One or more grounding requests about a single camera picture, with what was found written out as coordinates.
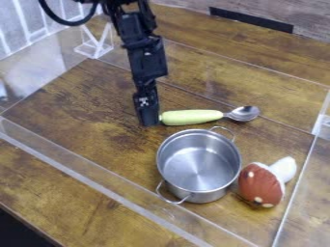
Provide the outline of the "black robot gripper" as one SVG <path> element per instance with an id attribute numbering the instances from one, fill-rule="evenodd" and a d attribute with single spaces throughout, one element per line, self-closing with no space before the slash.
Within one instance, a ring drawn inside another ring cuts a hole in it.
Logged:
<path id="1" fill-rule="evenodd" d="M 156 125 L 160 121 L 156 79 L 167 75 L 164 42 L 153 33 L 156 20 L 141 13 L 127 13 L 117 16 L 116 24 L 137 91 L 132 95 L 136 116 L 141 125 Z"/>

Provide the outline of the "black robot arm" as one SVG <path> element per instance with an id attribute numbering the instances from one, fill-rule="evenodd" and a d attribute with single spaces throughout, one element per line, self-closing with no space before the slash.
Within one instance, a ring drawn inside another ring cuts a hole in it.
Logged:
<path id="1" fill-rule="evenodd" d="M 128 54 L 136 116 L 141 125 L 156 125 L 160 121 L 156 79 L 167 75 L 167 63 L 163 37 L 153 33 L 158 23 L 148 0 L 75 1 L 99 3 L 111 18 Z"/>

